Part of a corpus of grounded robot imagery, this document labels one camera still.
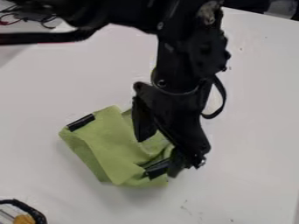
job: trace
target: white tabletop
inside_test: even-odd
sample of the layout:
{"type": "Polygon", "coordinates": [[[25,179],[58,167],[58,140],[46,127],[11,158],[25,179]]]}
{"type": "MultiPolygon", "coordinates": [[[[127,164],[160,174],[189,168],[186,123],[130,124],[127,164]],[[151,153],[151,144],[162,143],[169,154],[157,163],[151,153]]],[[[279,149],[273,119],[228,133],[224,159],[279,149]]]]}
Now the white tabletop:
{"type": "Polygon", "coordinates": [[[228,103],[203,121],[212,152],[164,189],[103,185],[58,137],[85,114],[129,107],[133,82],[155,65],[155,37],[109,26],[83,43],[13,55],[0,68],[0,196],[30,203],[51,224],[293,224],[299,24],[226,10],[224,29],[228,103]]]}

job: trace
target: black strap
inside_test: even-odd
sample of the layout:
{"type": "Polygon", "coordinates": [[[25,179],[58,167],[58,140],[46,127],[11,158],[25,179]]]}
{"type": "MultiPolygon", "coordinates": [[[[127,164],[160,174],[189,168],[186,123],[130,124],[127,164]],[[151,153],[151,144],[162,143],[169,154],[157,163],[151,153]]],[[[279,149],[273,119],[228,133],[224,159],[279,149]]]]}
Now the black strap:
{"type": "Polygon", "coordinates": [[[0,200],[0,205],[12,205],[21,209],[22,211],[28,213],[34,220],[36,224],[47,224],[46,217],[39,212],[38,210],[34,209],[31,206],[26,205],[24,202],[19,201],[17,199],[4,199],[0,200]]]}
{"type": "Polygon", "coordinates": [[[213,119],[216,116],[218,116],[224,109],[224,107],[226,106],[226,89],[224,88],[222,82],[219,80],[219,78],[216,75],[213,75],[212,77],[212,84],[215,85],[215,87],[218,89],[218,91],[220,92],[221,96],[222,96],[222,105],[220,108],[218,108],[214,113],[210,114],[210,115],[205,115],[205,114],[201,114],[205,119],[213,119]]]}
{"type": "Polygon", "coordinates": [[[95,32],[96,30],[78,29],[76,31],[59,33],[1,33],[0,46],[77,42],[90,38],[95,32]]]}

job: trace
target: white table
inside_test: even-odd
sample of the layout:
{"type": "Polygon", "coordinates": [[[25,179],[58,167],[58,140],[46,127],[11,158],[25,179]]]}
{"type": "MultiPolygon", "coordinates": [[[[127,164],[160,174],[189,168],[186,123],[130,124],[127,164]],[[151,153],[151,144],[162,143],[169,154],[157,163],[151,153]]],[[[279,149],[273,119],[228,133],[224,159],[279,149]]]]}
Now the white table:
{"type": "Polygon", "coordinates": [[[292,224],[299,190],[299,24],[226,10],[228,103],[204,121],[207,165],[164,189],[101,184],[59,139],[92,111],[131,102],[156,39],[109,26],[80,44],[35,45],[0,68],[0,196],[49,223],[292,224]]]}

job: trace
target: black clip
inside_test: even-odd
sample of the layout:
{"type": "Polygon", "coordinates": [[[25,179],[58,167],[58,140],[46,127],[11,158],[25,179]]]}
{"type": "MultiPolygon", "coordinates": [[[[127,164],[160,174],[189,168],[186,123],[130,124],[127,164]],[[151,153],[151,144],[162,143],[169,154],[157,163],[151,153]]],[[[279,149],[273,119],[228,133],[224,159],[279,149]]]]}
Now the black clip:
{"type": "Polygon", "coordinates": [[[78,121],[68,124],[67,128],[73,132],[75,130],[78,130],[79,128],[82,128],[83,126],[87,125],[88,123],[90,123],[94,120],[95,120],[95,117],[93,114],[86,115],[86,116],[82,117],[81,119],[79,119],[78,121]]]}

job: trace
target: screw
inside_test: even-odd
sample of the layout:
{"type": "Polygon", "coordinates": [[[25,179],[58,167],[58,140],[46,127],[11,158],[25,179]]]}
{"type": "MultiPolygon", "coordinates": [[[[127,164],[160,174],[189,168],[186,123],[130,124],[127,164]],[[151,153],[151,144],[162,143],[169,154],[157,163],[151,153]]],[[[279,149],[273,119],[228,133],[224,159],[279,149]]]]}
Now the screw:
{"type": "Polygon", "coordinates": [[[159,80],[157,85],[160,87],[160,88],[165,88],[166,87],[166,81],[165,80],[159,80]]]}
{"type": "Polygon", "coordinates": [[[158,25],[157,25],[157,29],[159,30],[159,31],[161,31],[162,29],[163,29],[163,27],[164,27],[164,23],[163,22],[160,22],[160,23],[158,23],[158,25]]]}

